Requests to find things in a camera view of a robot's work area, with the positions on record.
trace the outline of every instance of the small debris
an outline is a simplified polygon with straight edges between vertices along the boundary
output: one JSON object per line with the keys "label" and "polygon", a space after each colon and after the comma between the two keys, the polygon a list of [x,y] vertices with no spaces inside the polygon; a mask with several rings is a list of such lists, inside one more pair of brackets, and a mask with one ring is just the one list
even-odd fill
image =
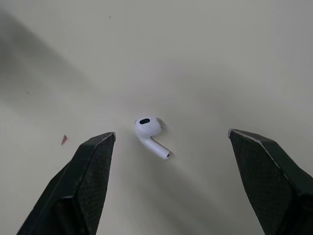
{"label": "small debris", "polygon": [[64,144],[67,140],[68,140],[67,136],[66,136],[66,135],[64,135],[64,136],[63,136],[63,140],[62,140],[61,145],[63,145],[63,144]]}

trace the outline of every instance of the wireless earbud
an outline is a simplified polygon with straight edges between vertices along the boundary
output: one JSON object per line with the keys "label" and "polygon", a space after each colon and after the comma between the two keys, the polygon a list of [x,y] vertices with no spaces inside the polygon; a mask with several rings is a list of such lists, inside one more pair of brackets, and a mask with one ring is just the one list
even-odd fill
{"label": "wireless earbud", "polygon": [[161,131],[162,127],[156,117],[144,117],[135,121],[135,132],[143,145],[159,157],[167,160],[172,153],[151,138],[160,134]]}

